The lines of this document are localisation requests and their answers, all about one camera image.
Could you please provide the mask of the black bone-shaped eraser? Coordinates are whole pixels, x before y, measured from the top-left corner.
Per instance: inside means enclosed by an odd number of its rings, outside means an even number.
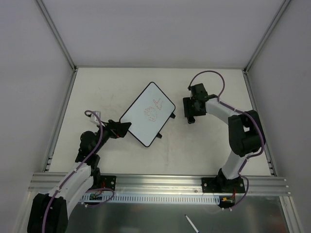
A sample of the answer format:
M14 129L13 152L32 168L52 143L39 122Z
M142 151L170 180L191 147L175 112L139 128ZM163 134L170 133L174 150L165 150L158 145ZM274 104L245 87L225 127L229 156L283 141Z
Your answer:
M187 121L188 121L188 124L193 124L193 123L195 123L194 117L188 117L188 118L187 118Z

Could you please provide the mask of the white whiteboard black frame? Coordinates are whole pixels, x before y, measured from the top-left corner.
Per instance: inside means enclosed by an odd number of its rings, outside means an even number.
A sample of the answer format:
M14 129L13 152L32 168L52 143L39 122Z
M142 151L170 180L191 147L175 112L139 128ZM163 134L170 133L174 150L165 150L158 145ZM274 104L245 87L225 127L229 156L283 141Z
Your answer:
M175 104L158 85L150 82L120 117L120 122L132 123L129 133L149 147L175 109Z

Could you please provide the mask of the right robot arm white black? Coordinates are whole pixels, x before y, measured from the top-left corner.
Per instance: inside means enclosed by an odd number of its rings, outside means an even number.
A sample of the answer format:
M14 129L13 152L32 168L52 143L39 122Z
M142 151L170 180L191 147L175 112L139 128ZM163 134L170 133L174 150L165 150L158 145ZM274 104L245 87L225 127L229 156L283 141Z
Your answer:
M202 83L189 86L190 97L183 98L184 115L189 124L195 117L213 115L228 126L231 148L225 165L219 170L213 184L223 192L234 188L247 159L262 153L265 138L259 115L255 110L238 110L221 101L216 95L209 95Z

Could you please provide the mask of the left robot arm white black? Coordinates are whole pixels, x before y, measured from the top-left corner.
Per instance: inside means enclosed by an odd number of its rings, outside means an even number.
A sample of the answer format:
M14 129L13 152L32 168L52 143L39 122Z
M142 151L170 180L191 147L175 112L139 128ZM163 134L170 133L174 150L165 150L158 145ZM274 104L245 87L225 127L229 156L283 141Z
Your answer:
M48 193L39 193L34 197L27 232L64 233L70 214L84 193L88 190L114 192L111 188L100 187L100 157L97 153L108 139L125 137L130 126L130 122L109 120L101 122L97 132L86 131L81 134L73 168Z

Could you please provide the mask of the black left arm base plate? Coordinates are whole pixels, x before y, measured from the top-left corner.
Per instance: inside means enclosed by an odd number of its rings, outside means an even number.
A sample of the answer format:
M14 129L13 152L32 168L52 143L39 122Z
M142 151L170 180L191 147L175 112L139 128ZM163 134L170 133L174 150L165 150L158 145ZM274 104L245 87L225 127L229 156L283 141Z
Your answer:
M112 175L101 175L98 188L109 188L115 191L116 188L116 176Z

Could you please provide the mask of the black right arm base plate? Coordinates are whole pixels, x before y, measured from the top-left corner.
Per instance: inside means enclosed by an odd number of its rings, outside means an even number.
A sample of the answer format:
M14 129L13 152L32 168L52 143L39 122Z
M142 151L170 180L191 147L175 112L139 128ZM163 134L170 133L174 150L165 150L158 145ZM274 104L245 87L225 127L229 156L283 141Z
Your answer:
M225 179L224 181L216 177L203 177L201 178L201 187L203 193L245 193L245 186L241 177L232 180Z

